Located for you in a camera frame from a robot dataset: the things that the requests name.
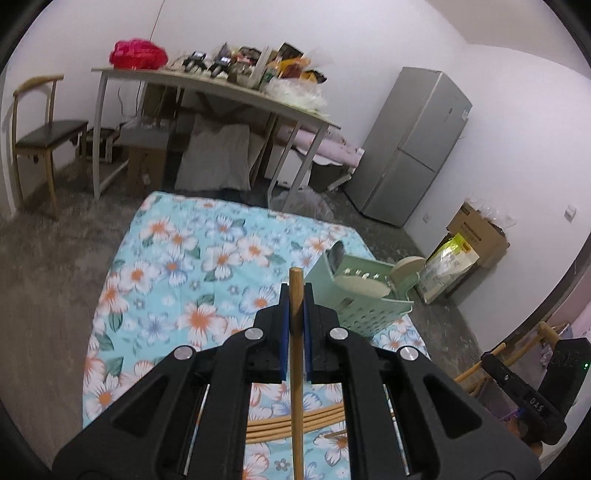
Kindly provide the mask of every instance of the floral bedsheet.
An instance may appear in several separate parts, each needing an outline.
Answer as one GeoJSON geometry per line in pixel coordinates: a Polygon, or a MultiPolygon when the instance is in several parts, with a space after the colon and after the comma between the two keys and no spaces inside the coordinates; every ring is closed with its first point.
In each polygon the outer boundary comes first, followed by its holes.
{"type": "MultiPolygon", "coordinates": [[[[93,419],[176,346],[223,343],[278,301],[292,266],[304,274],[337,240],[352,255],[373,258],[352,228],[221,200],[155,192],[143,202],[121,243],[93,319],[83,379],[83,424],[93,419]]],[[[404,316],[374,337],[396,350],[423,340],[404,316]]],[[[341,402],[340,385],[310,385],[304,408],[341,402]]],[[[290,413],[289,384],[254,384],[249,418],[290,413]]],[[[349,477],[343,423],[304,438],[307,480],[349,477]]],[[[246,446],[243,478],[293,477],[290,439],[246,446]]]]}

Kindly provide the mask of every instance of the metal screw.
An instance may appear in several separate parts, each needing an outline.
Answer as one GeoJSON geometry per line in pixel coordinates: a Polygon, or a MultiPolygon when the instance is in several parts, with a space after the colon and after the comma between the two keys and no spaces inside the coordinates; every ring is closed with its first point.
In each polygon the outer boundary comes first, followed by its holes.
{"type": "Polygon", "coordinates": [[[175,348],[174,357],[177,360],[189,360],[193,356],[193,349],[187,345],[175,348]]]}
{"type": "Polygon", "coordinates": [[[349,336],[349,332],[344,328],[337,327],[333,328],[329,332],[329,335],[331,338],[334,338],[335,340],[345,340],[349,336]]]}
{"type": "Polygon", "coordinates": [[[403,346],[400,349],[400,356],[409,362],[418,358],[418,350],[413,346],[403,346]]]}
{"type": "Polygon", "coordinates": [[[260,340],[263,336],[263,331],[260,328],[252,327],[244,332],[244,336],[249,340],[260,340]]]}

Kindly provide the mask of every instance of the white table leg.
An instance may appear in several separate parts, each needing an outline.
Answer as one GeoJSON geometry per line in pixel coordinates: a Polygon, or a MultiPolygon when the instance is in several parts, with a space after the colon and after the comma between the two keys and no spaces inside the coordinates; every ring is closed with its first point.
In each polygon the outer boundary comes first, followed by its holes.
{"type": "Polygon", "coordinates": [[[100,123],[103,118],[103,106],[105,104],[105,92],[109,76],[103,72],[100,76],[99,93],[96,96],[95,124],[92,135],[92,188],[95,193],[95,200],[100,198],[100,171],[99,171],[99,149],[100,149],[100,123]]]}
{"type": "Polygon", "coordinates": [[[329,124],[322,124],[320,126],[320,128],[318,129],[318,132],[316,133],[316,136],[314,137],[314,140],[312,141],[312,145],[310,145],[308,153],[306,154],[306,157],[305,157],[304,161],[302,162],[301,167],[297,172],[297,175],[295,176],[296,178],[294,180],[294,183],[291,184],[290,191],[287,193],[287,198],[285,199],[285,203],[283,204],[283,207],[281,207],[282,212],[285,212],[285,208],[290,204],[291,199],[293,198],[293,196],[295,195],[297,190],[300,188],[301,181],[304,180],[304,175],[308,171],[308,168],[310,168],[310,165],[312,165],[312,159],[314,158],[314,155],[316,155],[316,152],[318,151],[318,147],[320,146],[320,143],[324,139],[324,135],[325,135],[326,131],[328,130],[328,128],[329,128],[329,124]]]}
{"type": "Polygon", "coordinates": [[[281,173],[281,169],[283,168],[283,164],[285,163],[285,159],[287,158],[287,154],[291,150],[291,146],[294,144],[294,140],[296,139],[296,135],[300,130],[301,122],[297,122],[295,124],[294,129],[291,132],[289,140],[287,141],[287,145],[283,149],[283,153],[281,154],[281,158],[279,159],[279,163],[275,168],[275,173],[273,174],[273,179],[271,180],[271,184],[269,185],[269,189],[267,190],[267,207],[269,206],[269,202],[271,201],[271,194],[273,192],[273,188],[277,183],[277,178],[279,178],[279,174],[281,173]]]}

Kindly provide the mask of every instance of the wooden chair back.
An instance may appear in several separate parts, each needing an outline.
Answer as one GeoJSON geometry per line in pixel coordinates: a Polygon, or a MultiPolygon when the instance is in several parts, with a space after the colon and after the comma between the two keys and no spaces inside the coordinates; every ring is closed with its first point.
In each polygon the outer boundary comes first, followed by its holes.
{"type": "Polygon", "coordinates": [[[49,113],[47,115],[47,123],[53,122],[53,105],[56,99],[56,86],[57,82],[64,79],[63,75],[44,75],[40,77],[33,77],[28,79],[25,83],[19,86],[12,96],[14,97],[14,106],[12,107],[12,149],[17,144],[17,109],[18,109],[18,99],[24,93],[27,93],[41,85],[45,85],[46,83],[53,83],[51,86],[51,96],[49,97],[49,113]]]}

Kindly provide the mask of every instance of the refrigerator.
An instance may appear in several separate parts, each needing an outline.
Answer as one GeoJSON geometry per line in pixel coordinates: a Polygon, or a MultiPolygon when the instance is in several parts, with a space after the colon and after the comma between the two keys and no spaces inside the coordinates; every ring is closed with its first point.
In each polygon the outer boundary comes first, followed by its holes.
{"type": "Polygon", "coordinates": [[[443,167],[471,108],[445,73],[404,67],[345,184],[355,208],[403,226],[443,167]]]}

